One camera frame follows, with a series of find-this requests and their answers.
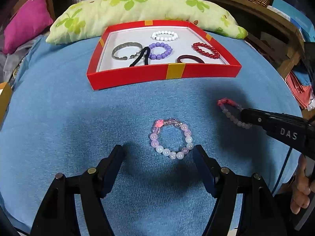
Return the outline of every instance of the blue blanket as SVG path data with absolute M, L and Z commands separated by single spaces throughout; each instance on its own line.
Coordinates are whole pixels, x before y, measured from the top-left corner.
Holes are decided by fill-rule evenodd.
M 121 144 L 126 159 L 102 200 L 115 235 L 201 235 L 215 199 L 204 189 L 192 155 L 171 160 L 150 146 L 153 122 L 169 117 L 187 123 L 193 143 L 221 166 L 246 176 L 258 172 L 272 189 L 289 147 L 257 126 L 235 126 L 216 101 L 228 97 L 244 108 L 297 116 L 300 109 L 258 52 L 243 40 L 211 35 L 242 64 L 236 78 L 162 80 L 100 91 L 93 91 L 86 77 L 98 38 L 50 45 L 40 37 L 19 71 L 0 130 L 0 192 L 11 220 L 29 230 L 57 172 L 81 174 Z M 174 127 L 163 128 L 160 139 L 171 150 L 184 145 Z M 298 156 L 292 152 L 280 184 L 290 179 Z M 79 198 L 76 204 L 86 236 Z M 240 207 L 238 196 L 232 228 Z

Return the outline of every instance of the pink beaded bracelet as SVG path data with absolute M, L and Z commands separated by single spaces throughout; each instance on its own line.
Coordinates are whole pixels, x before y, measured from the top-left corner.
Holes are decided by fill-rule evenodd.
M 239 127 L 243 127 L 244 129 L 247 129 L 247 130 L 250 129 L 252 124 L 241 122 L 240 120 L 235 118 L 235 116 L 231 115 L 231 113 L 226 109 L 224 104 L 229 104 L 231 106 L 236 107 L 238 110 L 242 111 L 243 108 L 241 105 L 237 104 L 235 101 L 228 99 L 228 98 L 220 99 L 217 102 L 217 105 L 222 109 L 222 112 L 226 115 L 226 117 L 228 117 L 232 122 L 234 122 L 235 125 L 237 125 Z
M 177 128 L 180 128 L 185 135 L 186 147 L 182 148 L 182 151 L 179 152 L 171 152 L 170 149 L 161 146 L 158 142 L 158 134 L 161 131 L 161 127 L 164 125 L 173 125 Z M 188 129 L 187 124 L 182 123 L 176 119 L 167 119 L 167 120 L 157 120 L 152 128 L 152 134 L 150 135 L 151 146 L 155 148 L 155 150 L 160 154 L 163 153 L 164 156 L 169 156 L 171 159 L 183 159 L 185 154 L 188 154 L 190 150 L 194 148 L 192 143 L 192 132 Z

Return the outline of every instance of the finger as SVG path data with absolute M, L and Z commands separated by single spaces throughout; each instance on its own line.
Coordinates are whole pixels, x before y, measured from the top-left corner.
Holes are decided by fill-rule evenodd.
M 290 209 L 294 214 L 299 213 L 301 209 L 301 207 L 293 200 L 293 198 L 291 199 Z
M 305 195 L 309 195 L 311 193 L 309 183 L 309 179 L 305 176 L 304 172 L 301 172 L 297 175 L 296 187 L 300 192 L 304 193 Z
M 311 183 L 310 189 L 313 193 L 315 193 L 315 180 Z
M 301 171 L 304 171 L 305 168 L 306 168 L 306 158 L 303 154 L 301 154 L 299 157 L 298 169 Z
M 300 192 L 296 187 L 293 187 L 293 199 L 303 209 L 306 209 L 310 204 L 310 198 Z

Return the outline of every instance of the pink pillow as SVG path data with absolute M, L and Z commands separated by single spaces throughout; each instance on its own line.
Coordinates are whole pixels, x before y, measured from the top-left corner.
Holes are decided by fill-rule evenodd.
M 52 23 L 46 0 L 27 1 L 4 30 L 3 53 L 14 53 L 19 46 L 34 39 Z

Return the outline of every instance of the bolt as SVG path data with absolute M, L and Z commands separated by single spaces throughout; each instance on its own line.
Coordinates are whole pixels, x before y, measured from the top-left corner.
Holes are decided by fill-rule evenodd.
M 261 179 L 261 176 L 260 176 L 260 175 L 258 175 L 257 173 L 255 173 L 255 174 L 254 174 L 254 178 L 256 178 L 256 179 L 260 180 L 260 179 Z
M 96 172 L 96 168 L 93 168 L 93 167 L 92 167 L 92 168 L 89 168 L 89 169 L 88 169 L 88 173 L 89 173 L 89 174 L 94 174 L 95 172 Z
M 63 174 L 62 173 L 57 173 L 56 175 L 55 175 L 55 178 L 56 179 L 61 179 L 63 177 Z
M 228 174 L 230 172 L 230 170 L 226 167 L 221 168 L 221 172 L 224 174 Z

